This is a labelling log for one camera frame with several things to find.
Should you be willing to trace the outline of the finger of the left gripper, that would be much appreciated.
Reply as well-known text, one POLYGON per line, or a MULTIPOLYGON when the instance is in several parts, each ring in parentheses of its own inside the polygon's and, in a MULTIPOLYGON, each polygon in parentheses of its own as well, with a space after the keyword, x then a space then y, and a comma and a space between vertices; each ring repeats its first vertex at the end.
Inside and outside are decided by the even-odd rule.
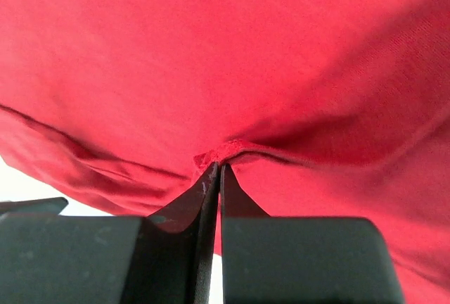
POLYGON ((1 215, 10 213, 45 213, 60 214, 67 206, 68 200, 64 197, 43 198, 27 201, 2 201, 1 215))

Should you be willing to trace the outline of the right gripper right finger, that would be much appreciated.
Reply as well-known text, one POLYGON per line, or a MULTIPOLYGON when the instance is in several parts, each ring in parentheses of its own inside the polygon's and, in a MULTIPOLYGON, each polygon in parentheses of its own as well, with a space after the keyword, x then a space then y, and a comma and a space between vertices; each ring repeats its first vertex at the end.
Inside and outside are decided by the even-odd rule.
POLYGON ((272 217, 221 169, 225 303, 403 303, 379 229, 362 217, 272 217))

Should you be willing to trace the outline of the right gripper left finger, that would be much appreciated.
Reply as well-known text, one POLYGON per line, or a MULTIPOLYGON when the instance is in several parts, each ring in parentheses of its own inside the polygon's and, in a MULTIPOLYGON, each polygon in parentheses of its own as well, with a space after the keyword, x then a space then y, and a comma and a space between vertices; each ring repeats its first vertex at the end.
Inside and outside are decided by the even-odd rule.
POLYGON ((206 303, 219 166, 153 215, 1 215, 2 303, 206 303))

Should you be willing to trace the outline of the dark red t shirt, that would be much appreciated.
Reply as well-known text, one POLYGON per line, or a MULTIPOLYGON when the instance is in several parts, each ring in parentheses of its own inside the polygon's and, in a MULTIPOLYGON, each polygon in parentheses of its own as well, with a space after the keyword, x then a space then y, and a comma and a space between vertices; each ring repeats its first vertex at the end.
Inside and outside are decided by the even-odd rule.
POLYGON ((367 217, 449 302, 449 0, 1 0, 1 157, 114 215, 228 163, 271 215, 367 217))

